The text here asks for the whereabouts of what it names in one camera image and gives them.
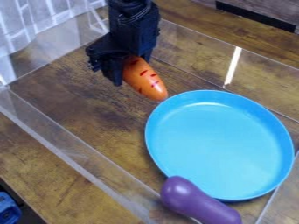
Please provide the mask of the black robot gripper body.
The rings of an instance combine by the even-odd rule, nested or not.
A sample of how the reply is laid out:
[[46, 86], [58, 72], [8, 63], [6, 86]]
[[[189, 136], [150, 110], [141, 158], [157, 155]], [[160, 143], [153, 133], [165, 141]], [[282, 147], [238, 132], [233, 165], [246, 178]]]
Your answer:
[[106, 0], [109, 32], [85, 48], [88, 65], [98, 69], [98, 57], [125, 53], [149, 61], [158, 36], [160, 12], [152, 0]]

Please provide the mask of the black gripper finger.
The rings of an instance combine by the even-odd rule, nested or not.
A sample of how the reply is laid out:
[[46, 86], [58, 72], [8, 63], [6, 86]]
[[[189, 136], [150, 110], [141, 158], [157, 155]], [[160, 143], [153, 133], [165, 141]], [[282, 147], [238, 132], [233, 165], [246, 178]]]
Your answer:
[[109, 53], [98, 57], [98, 69], [105, 78], [113, 83], [114, 86], [120, 86], [122, 83], [122, 68], [128, 55], [125, 53]]

